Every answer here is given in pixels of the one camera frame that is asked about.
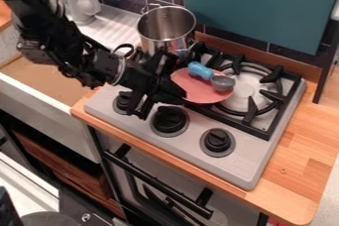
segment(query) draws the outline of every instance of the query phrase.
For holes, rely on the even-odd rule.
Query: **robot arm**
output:
[[[132,89],[128,114],[146,119],[155,103],[182,104],[185,91],[170,80],[177,57],[163,51],[143,64],[110,53],[82,35],[59,0],[4,0],[20,32],[17,48],[26,57],[50,57],[60,72],[91,88],[121,84]],[[157,69],[166,59],[161,73]],[[140,102],[146,96],[141,108]]]

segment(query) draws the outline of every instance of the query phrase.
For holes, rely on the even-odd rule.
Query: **spatula handle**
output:
[[[208,68],[197,61],[193,61],[188,65],[188,72],[192,76],[198,76],[205,80],[209,80],[213,76],[213,70],[211,68]]]

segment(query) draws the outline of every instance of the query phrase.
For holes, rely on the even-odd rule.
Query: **burner grate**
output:
[[[242,130],[248,134],[268,141],[276,129],[283,113],[295,94],[300,81],[301,76],[288,71],[283,70],[281,65],[275,67],[259,63],[254,60],[246,59],[244,55],[233,55],[229,53],[221,53],[214,49],[208,48],[205,45],[199,46],[193,49],[190,60],[201,61],[201,57],[204,54],[209,54],[212,58],[207,62],[206,66],[220,71],[225,71],[231,68],[235,75],[239,75],[244,71],[244,67],[250,67],[256,69],[261,73],[265,73],[260,79],[261,83],[274,83],[276,85],[277,92],[261,89],[259,92],[261,95],[272,101],[268,106],[263,109],[259,109],[254,98],[249,96],[248,98],[248,110],[247,111],[235,111],[222,105],[221,103],[210,105],[196,105],[186,104],[185,106],[191,110],[199,112],[209,118],[220,121],[234,128]],[[288,79],[292,81],[292,86],[287,95],[283,95],[282,79]],[[277,109],[277,114],[268,129],[263,130],[252,125],[252,122],[260,115],[266,114],[274,109]]]

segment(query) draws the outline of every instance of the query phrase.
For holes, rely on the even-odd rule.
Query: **stove knob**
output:
[[[126,111],[132,92],[120,91],[117,98],[117,108],[121,111]]]
[[[180,131],[186,121],[187,117],[180,108],[161,106],[158,108],[152,125],[161,133],[171,134]]]
[[[221,129],[212,129],[205,138],[206,148],[214,153],[222,153],[231,147],[229,135]]]

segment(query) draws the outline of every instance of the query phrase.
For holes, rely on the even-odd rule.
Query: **teal bin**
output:
[[[336,0],[184,0],[200,23],[315,55]]]

